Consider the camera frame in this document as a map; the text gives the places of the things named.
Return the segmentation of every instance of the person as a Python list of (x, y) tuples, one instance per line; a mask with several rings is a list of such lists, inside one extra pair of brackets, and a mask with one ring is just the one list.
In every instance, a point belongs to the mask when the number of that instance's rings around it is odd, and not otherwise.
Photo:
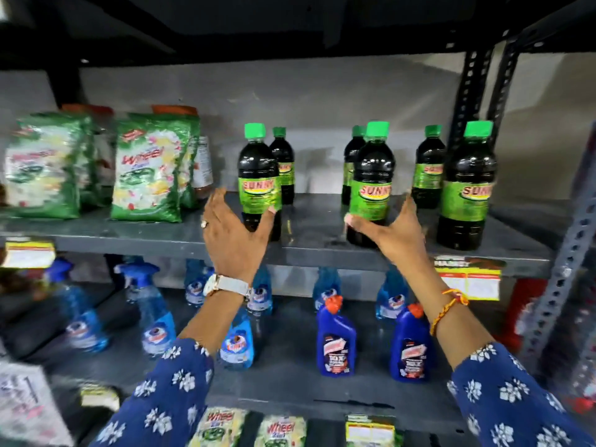
[[(275, 210), (266, 211), (256, 232), (250, 233), (224, 202), (224, 195), (224, 189), (217, 189), (205, 206), (201, 225), (205, 245), (217, 275), (250, 285), (263, 259)], [(454, 299), (453, 293), (445, 293), (449, 288), (428, 259), (409, 195), (390, 226), (351, 214), (345, 221), (368, 235), (397, 266), (430, 321)], [(243, 300), (243, 295), (230, 291), (209, 295), (174, 346), (99, 433), (93, 447), (185, 446), (205, 411), (213, 357)], [(436, 337), (454, 370), (448, 388), (469, 430), (483, 446), (594, 445), (561, 403), (540, 388), (465, 305), (454, 304), (445, 313), (436, 326)]]

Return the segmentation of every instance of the green label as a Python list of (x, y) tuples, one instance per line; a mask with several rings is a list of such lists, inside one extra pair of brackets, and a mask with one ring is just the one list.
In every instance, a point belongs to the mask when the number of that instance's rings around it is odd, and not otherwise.
[(350, 213), (369, 220), (385, 219), (391, 183), (364, 183), (352, 181)]
[(443, 175), (443, 164), (429, 165), (416, 164), (413, 172), (412, 186), (414, 188), (439, 189), (441, 188), (441, 176)]
[(493, 183), (443, 182), (441, 215), (458, 221), (482, 221)]
[(242, 211), (250, 214), (262, 214), (269, 206), (281, 209), (281, 190), (279, 179), (238, 179), (238, 192)]
[(279, 164), (279, 184), (294, 185), (294, 163)]
[(343, 184), (349, 187), (354, 179), (354, 164), (343, 163)]

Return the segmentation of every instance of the person's left hand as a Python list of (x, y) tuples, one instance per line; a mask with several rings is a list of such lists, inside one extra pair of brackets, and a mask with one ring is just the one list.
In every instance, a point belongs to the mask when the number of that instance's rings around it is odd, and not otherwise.
[(249, 232), (225, 203), (225, 188), (217, 188), (205, 205), (203, 238), (217, 274), (252, 285), (273, 228), (275, 209), (261, 216), (256, 232)]

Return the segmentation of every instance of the sleeve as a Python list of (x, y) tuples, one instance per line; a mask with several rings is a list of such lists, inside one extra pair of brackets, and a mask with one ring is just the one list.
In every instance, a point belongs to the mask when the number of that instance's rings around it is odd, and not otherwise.
[(594, 440), (499, 343), (455, 369), (448, 388), (483, 446), (593, 446)]
[(185, 446), (205, 412), (212, 376), (208, 351), (177, 339), (91, 446)]

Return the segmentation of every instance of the blue spray bottle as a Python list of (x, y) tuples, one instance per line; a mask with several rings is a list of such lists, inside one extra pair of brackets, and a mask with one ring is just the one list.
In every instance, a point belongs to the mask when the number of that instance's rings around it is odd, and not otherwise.
[(255, 344), (249, 314), (244, 306), (238, 310), (232, 326), (223, 339), (219, 357), (223, 366), (229, 370), (243, 370), (253, 365)]
[(54, 285), (54, 295), (60, 298), (62, 312), (68, 323), (66, 335), (72, 348), (100, 352), (108, 346), (108, 338), (87, 295), (69, 279), (72, 269), (73, 264), (68, 260), (57, 258), (45, 273)]
[(312, 289), (312, 299), (315, 302), (315, 311), (325, 305), (325, 300), (330, 296), (341, 294), (341, 279), (337, 268), (329, 266), (319, 267), (319, 277)]
[(330, 296), (317, 313), (317, 366), (324, 376), (345, 377), (354, 374), (356, 329), (346, 317), (337, 314), (342, 301), (339, 295)]
[(408, 305), (408, 294), (408, 283), (395, 265), (390, 265), (385, 282), (377, 293), (377, 318), (395, 320)]
[(389, 369), (394, 380), (419, 383), (428, 380), (428, 368), (434, 362), (430, 324), (422, 306), (410, 304), (398, 317)]
[(125, 277), (136, 279), (137, 304), (141, 311), (142, 346), (147, 354), (159, 356), (176, 339), (174, 318), (159, 289), (153, 285), (153, 275), (159, 267), (151, 263), (120, 265)]
[(187, 259), (184, 289), (189, 305), (197, 308), (203, 306), (205, 302), (203, 287), (213, 273), (215, 273), (215, 269), (212, 266), (207, 266), (203, 259)]
[(271, 275), (263, 263), (259, 266), (250, 289), (248, 311), (254, 316), (271, 315), (273, 299), (271, 295)]
[[(127, 263), (145, 263), (145, 261), (143, 260), (143, 258), (140, 255), (124, 255), (122, 257), (122, 262), (124, 264)], [(116, 274), (121, 274), (122, 271), (120, 270), (121, 265), (116, 265), (114, 267), (114, 273)], [(130, 277), (124, 277), (124, 295), (126, 296), (126, 302), (129, 304), (134, 304), (137, 302), (137, 292), (138, 292), (138, 287), (137, 287), (137, 282), (136, 280), (130, 278)]]

